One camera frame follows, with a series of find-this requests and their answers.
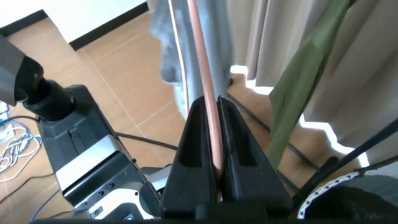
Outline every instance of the tile floor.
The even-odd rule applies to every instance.
[[[150,14],[143,14],[78,51],[64,41],[50,19],[42,20],[8,39],[42,64],[46,78],[56,80],[63,86],[86,85],[114,130],[177,145],[185,121],[174,103],[172,87],[159,77],[161,44],[150,34],[149,23]],[[229,92],[269,124],[271,104],[267,96],[245,88],[242,75],[235,75],[234,80]],[[22,105],[12,108],[11,113],[32,115]],[[243,117],[263,150],[266,150],[271,141],[270,134],[248,115],[243,113]],[[34,122],[22,122],[34,134],[39,133]],[[174,152],[171,150],[133,140],[122,141],[139,166],[162,167],[173,161]],[[337,154],[328,147],[322,131],[298,126],[290,142],[319,166],[328,156]],[[23,161],[21,159],[0,176],[0,180],[13,176]],[[357,162],[352,162],[339,172],[347,172],[357,165]],[[299,187],[314,173],[289,150],[286,150],[279,170]],[[30,176],[50,173],[49,160],[45,150],[41,149],[17,178],[0,183],[0,198]],[[28,222],[57,189],[54,177],[31,180],[0,204],[0,223]],[[62,195],[57,194],[38,218],[71,209]]]

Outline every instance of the black cylinder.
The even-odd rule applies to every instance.
[[[45,81],[47,96],[37,103],[24,102],[24,107],[46,121],[59,121],[73,111],[73,95],[53,80]]]

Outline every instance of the black baseboard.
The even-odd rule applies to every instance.
[[[69,44],[72,46],[74,50],[78,50],[92,41],[102,37],[103,35],[111,32],[112,30],[118,28],[119,26],[129,22],[137,16],[147,12],[149,10],[148,4],[146,2],[140,4],[139,6],[131,9],[120,16],[112,19],[111,21],[95,28],[89,33],[77,38],[76,40],[71,41]]]
[[[4,37],[8,37],[11,34],[15,34],[16,32],[22,30],[23,28],[26,28],[47,17],[48,16],[44,12],[44,10],[39,10],[37,12],[30,14],[27,17],[24,17],[18,21],[13,22],[12,24],[8,24],[5,27],[0,28],[0,34],[3,35]]]

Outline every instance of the green cloth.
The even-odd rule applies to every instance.
[[[349,0],[329,2],[269,95],[272,141],[266,155],[274,169],[279,165],[290,134],[322,76],[338,29],[351,3]]]

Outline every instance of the curtain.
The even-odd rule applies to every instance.
[[[248,79],[275,86],[329,1],[339,0],[255,0],[247,34]],[[356,1],[341,24],[304,117],[329,123],[344,146],[357,147],[398,116],[397,24],[395,0]],[[370,163],[397,155],[397,137],[369,151]]]

